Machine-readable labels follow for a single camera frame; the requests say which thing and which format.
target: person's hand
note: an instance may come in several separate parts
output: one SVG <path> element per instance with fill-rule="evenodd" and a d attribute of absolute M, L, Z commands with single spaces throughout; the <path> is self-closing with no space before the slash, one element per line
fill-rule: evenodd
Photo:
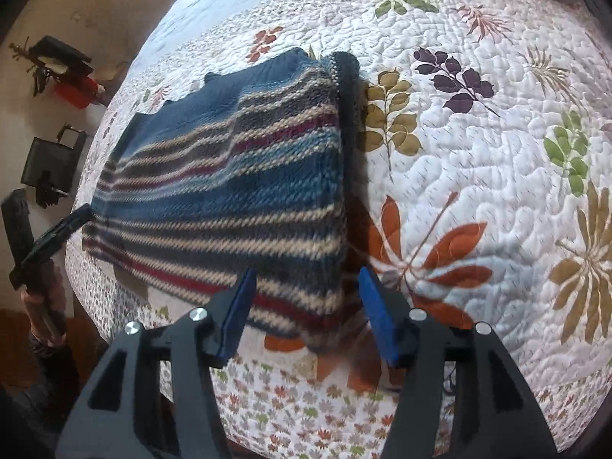
<path fill-rule="evenodd" d="M 43 277 L 48 289 L 48 308 L 63 313 L 66 310 L 66 296 L 59 267 L 53 263 L 49 267 L 44 267 Z M 45 309 L 45 299 L 42 294 L 24 290 L 21 292 L 21 301 L 26 308 L 32 334 L 36 339 L 51 347 L 62 345 L 65 342 L 65 335 L 59 340 L 54 340 L 42 319 L 41 312 Z"/>

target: striped sweater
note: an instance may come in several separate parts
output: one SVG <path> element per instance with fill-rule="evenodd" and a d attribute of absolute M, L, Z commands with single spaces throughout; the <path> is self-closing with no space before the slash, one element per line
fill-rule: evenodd
<path fill-rule="evenodd" d="M 198 305 L 253 267 L 249 322 L 324 349 L 359 309 L 342 263 L 360 89 L 352 55 L 292 49 L 137 114 L 97 183 L 83 248 Z"/>

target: striped knit fabric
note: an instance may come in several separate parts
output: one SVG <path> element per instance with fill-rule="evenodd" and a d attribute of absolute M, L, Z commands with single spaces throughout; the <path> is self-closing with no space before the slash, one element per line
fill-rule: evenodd
<path fill-rule="evenodd" d="M 97 183 L 83 248 L 198 305 L 253 267 L 250 322 L 325 348 L 359 309 L 342 263 L 360 91 L 352 55 L 293 49 L 137 114 Z"/>

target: screw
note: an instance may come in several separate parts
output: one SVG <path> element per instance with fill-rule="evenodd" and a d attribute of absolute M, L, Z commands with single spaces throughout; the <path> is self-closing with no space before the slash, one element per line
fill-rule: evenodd
<path fill-rule="evenodd" d="M 413 321 L 424 321 L 427 319 L 427 312 L 425 312 L 423 309 L 412 309 L 408 313 L 408 317 L 410 317 L 410 319 Z"/>
<path fill-rule="evenodd" d="M 194 310 L 189 312 L 189 317 L 192 319 L 192 321 L 195 322 L 202 321 L 202 319 L 206 319 L 206 316 L 208 316 L 208 312 L 202 307 L 195 308 Z"/>
<path fill-rule="evenodd" d="M 138 321 L 130 321 L 128 324 L 125 325 L 125 332 L 128 335 L 135 335 L 140 331 L 140 328 L 142 328 L 142 326 Z"/>
<path fill-rule="evenodd" d="M 493 329 L 488 323 L 482 321 L 476 323 L 476 333 L 479 335 L 490 335 L 492 331 Z"/>

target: red stripe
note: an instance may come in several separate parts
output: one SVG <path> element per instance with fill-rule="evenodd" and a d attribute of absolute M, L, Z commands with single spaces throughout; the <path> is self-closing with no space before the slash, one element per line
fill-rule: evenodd
<path fill-rule="evenodd" d="M 236 155 L 238 153 L 243 153 L 251 148 L 262 148 L 264 146 L 272 145 L 280 139 L 286 137 L 296 137 L 301 134 L 304 134 L 306 131 L 313 130 L 316 127 L 324 126 L 324 125 L 338 125 L 338 116 L 336 114 L 321 114 L 320 116 L 314 117 L 313 119 L 308 119 L 301 124 L 296 126 L 291 126 L 284 130 L 278 131 L 276 133 L 272 133 L 268 136 L 264 136 L 255 140 L 247 140 L 241 143 L 237 143 L 232 150 L 230 151 L 229 156 Z M 180 173 L 176 176 L 173 176 L 170 179 L 166 179 L 161 182 L 149 182 L 149 183 L 132 183 L 125 182 L 114 184 L 112 182 L 105 181 L 105 183 L 111 186 L 112 190 L 133 190 L 133 189 L 148 189 L 148 188 L 157 188 L 162 187 L 164 185 L 170 185 L 174 182 L 180 181 L 181 179 L 185 179 L 188 176 L 199 176 L 204 174 L 212 174 L 216 172 L 220 167 L 227 165 L 228 159 L 218 162 L 216 164 L 200 166 L 196 168 L 189 169 L 183 173 Z"/>
<path fill-rule="evenodd" d="M 197 280 L 191 280 L 174 274 L 165 273 L 149 267 L 148 265 L 141 264 L 140 262 L 132 260 L 129 257 L 120 255 L 113 249 L 103 245 L 102 243 L 96 242 L 95 240 L 83 238 L 83 249 L 86 248 L 86 251 L 89 253 L 101 251 L 103 254 L 114 258 L 114 260 L 119 262 L 125 269 L 134 269 L 153 276 L 161 282 L 173 286 L 180 286 L 186 290 L 206 295 L 207 297 L 212 296 L 218 291 L 227 290 L 228 288 L 227 286 L 212 285 L 210 283 L 199 282 Z M 253 305 L 273 311 L 281 316 L 285 316 L 296 324 L 299 324 L 301 327 L 312 332 L 320 332 L 322 330 L 338 327 L 361 309 L 361 303 L 358 302 L 345 306 L 333 314 L 321 316 L 319 314 L 306 312 L 297 305 L 286 300 L 266 297 L 259 292 L 256 293 L 255 300 L 253 300 Z"/>

